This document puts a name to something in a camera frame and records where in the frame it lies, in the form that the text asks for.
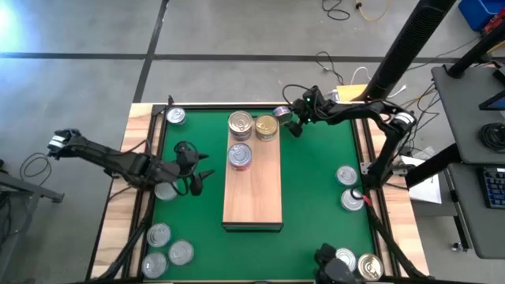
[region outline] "blue bin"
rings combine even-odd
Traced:
[[[505,6],[505,0],[462,0],[458,8],[468,25],[480,31]]]

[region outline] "gray floor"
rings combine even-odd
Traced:
[[[384,56],[414,0],[393,0],[387,15],[368,23],[341,8],[348,21],[332,21],[319,0],[171,0],[156,48],[158,54],[297,54],[327,50],[332,55]],[[140,53],[148,49],[161,0],[31,0],[0,2],[0,52]],[[365,1],[374,17],[385,1]],[[435,57],[476,37],[456,6],[420,56]],[[471,45],[449,54],[457,57]],[[99,143],[118,148],[143,61],[1,59],[0,157],[14,176],[34,151],[45,151],[56,129],[74,127]],[[348,84],[354,70],[378,63],[335,63]],[[392,100],[403,103],[431,83],[427,65],[404,75],[407,89]],[[355,84],[366,84],[360,71]],[[280,101],[284,84],[324,91],[337,80],[313,62],[155,61],[142,102]],[[300,92],[288,95],[295,98]],[[416,147],[443,149],[453,142],[442,114],[417,134]],[[88,269],[110,179],[79,159],[53,161],[46,186],[65,193],[62,204],[40,203],[34,224],[11,266],[9,278],[44,283],[82,280]],[[471,252],[454,254],[455,227],[446,219],[418,219],[428,265],[437,278],[499,282],[503,262],[479,260]]]

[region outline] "green tabletop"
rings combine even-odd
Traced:
[[[198,171],[215,170],[201,196],[157,200],[153,223],[164,222],[172,238],[162,248],[184,239],[195,255],[185,266],[170,263],[158,280],[312,279],[314,252],[324,242],[348,248],[358,258],[373,253],[366,210],[348,212],[340,205],[344,188],[335,171],[342,165],[358,169],[351,125],[343,122],[304,127],[300,138],[280,129],[282,221],[280,233],[227,233],[223,220],[227,119],[233,110],[187,110],[184,125],[168,125],[163,158],[174,159],[174,145],[187,140],[210,155]],[[250,111],[252,115],[266,110]]]

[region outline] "white paper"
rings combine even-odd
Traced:
[[[425,162],[421,159],[415,159],[405,156],[400,156],[400,159],[402,159],[402,162],[404,162],[406,165],[419,166]],[[413,200],[421,200],[441,204],[442,198],[440,197],[439,175],[436,174],[432,177],[425,179],[422,183],[414,187],[411,187],[409,189],[409,195],[410,199]]]

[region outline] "wooden table frame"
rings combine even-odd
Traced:
[[[184,107],[187,110],[272,110],[282,104],[285,103],[180,103],[175,105]],[[154,155],[161,155],[166,136],[166,119],[162,114],[165,109],[166,104],[133,104],[130,109],[121,150],[129,150],[142,140],[148,139],[151,152]],[[367,120],[351,122],[357,158],[360,163],[373,161],[376,155],[380,153],[385,141],[384,134],[376,127],[375,122],[370,122]],[[389,182],[394,185],[405,186],[402,177],[393,177]],[[114,180],[109,194],[112,195],[125,186],[123,180]],[[384,186],[383,191],[371,191],[370,193],[376,214],[392,232],[402,251],[418,270],[428,274],[409,193],[406,190],[396,189],[391,186]],[[135,229],[135,224],[138,224],[146,213],[149,213],[148,223],[152,222],[154,201],[155,196],[152,191],[135,192],[130,190],[116,196],[105,204],[86,279],[100,276],[108,268]],[[405,272],[398,269],[398,263],[389,253],[382,237],[371,225],[370,230],[375,254],[383,260],[386,274],[404,275]],[[118,278],[138,277],[139,280],[142,280],[140,260],[147,253],[146,244],[147,242],[143,237],[137,242],[132,255],[126,262],[125,267],[128,268],[122,269],[117,275]]]

